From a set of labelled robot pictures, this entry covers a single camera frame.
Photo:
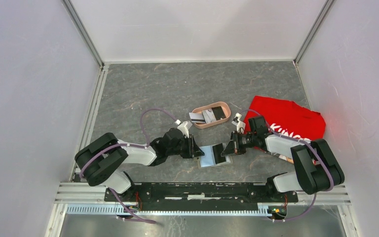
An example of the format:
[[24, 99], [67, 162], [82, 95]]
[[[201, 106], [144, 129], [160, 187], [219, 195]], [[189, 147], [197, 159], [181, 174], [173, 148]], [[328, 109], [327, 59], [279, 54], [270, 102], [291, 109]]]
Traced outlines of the pink oval tray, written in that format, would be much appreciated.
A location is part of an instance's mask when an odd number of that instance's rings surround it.
[[213, 104], [194, 109], [189, 113], [190, 121], [198, 129], [209, 128], [230, 119], [231, 110], [225, 102]]

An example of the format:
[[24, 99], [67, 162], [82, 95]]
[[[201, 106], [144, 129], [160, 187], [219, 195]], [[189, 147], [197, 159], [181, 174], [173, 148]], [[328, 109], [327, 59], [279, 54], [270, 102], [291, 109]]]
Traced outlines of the grey card holder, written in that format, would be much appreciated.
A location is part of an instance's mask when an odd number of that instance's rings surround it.
[[197, 157], [198, 168], [209, 168], [233, 163], [231, 156], [222, 156], [221, 153], [225, 148], [225, 144], [216, 144], [200, 147], [204, 153], [203, 156]]

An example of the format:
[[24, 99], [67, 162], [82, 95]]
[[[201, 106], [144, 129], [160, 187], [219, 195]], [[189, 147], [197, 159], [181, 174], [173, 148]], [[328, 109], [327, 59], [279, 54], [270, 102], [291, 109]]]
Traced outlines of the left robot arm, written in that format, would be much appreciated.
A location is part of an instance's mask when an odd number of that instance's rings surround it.
[[123, 201], [130, 201], [135, 196], [135, 187], [129, 175], [119, 170], [122, 164], [157, 166], [170, 156], [190, 159], [204, 154], [191, 134], [171, 128], [147, 145], [128, 143], [108, 132], [77, 152], [75, 162], [80, 178], [89, 186], [103, 185]]

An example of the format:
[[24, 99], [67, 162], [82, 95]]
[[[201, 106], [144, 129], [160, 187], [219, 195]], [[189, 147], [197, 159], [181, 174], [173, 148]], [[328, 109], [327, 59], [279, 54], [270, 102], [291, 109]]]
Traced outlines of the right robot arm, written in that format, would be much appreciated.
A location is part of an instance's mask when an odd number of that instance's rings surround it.
[[221, 155], [242, 155], [248, 148], [259, 148], [291, 158], [294, 172], [267, 179], [265, 195], [269, 200], [279, 201], [289, 191], [313, 195], [344, 183], [343, 170], [326, 140], [306, 141], [277, 133], [268, 127], [263, 116], [250, 118], [248, 123], [250, 131], [232, 132]]

